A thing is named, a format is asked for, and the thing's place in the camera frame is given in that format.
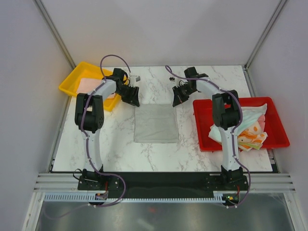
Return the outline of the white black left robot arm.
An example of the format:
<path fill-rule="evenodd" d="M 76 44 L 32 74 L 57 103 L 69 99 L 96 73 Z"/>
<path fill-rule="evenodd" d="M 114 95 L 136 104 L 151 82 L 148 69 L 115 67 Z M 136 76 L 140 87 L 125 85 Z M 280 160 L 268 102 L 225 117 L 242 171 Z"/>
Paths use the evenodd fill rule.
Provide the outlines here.
<path fill-rule="evenodd" d="M 103 101 L 111 94 L 118 94 L 124 103 L 140 106 L 139 87 L 132 87 L 127 81 L 127 72 L 114 68 L 112 74 L 103 76 L 100 84 L 89 94 L 77 95 L 75 124 L 82 132 L 86 155 L 86 163 L 78 180 L 79 190 L 108 190 L 109 187 L 117 190 L 125 185 L 119 175 L 104 172 L 99 139 L 104 124 Z"/>

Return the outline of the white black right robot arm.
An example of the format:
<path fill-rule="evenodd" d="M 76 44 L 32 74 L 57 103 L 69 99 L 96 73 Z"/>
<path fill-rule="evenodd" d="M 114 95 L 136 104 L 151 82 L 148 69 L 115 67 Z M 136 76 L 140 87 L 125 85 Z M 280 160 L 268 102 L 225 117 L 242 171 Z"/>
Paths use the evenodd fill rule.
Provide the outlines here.
<path fill-rule="evenodd" d="M 207 74 L 197 73 L 195 67 L 184 70 L 185 77 L 174 74 L 167 65 L 165 68 L 174 77 L 186 80 L 183 84 L 172 88 L 173 107 L 188 101 L 189 96 L 197 91 L 211 98 L 212 118 L 219 130 L 223 151 L 219 176 L 222 188 L 231 190 L 235 186 L 247 186 L 247 177 L 244 176 L 245 167 L 239 161 L 237 131 L 243 121 L 243 111 L 237 91 L 221 88 L 211 81 Z"/>

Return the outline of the grey terry towel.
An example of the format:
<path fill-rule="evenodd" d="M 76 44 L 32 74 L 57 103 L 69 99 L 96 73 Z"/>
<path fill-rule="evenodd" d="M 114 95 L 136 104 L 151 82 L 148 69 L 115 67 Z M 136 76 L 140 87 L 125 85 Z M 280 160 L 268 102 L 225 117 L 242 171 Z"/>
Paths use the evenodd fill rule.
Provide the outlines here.
<path fill-rule="evenodd" d="M 176 109 L 170 104 L 143 104 L 135 109 L 134 141 L 177 143 L 179 130 Z"/>

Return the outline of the pink waffle towel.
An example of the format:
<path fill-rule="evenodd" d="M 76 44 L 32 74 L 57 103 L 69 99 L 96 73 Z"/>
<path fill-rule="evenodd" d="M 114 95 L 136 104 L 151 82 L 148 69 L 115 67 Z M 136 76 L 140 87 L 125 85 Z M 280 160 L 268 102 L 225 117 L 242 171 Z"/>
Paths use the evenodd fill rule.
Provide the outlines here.
<path fill-rule="evenodd" d="M 110 79 L 82 78 L 76 91 L 76 96 L 80 93 L 90 95 L 94 91 L 94 96 L 102 96 L 105 101 L 110 95 L 115 94 L 116 82 Z"/>

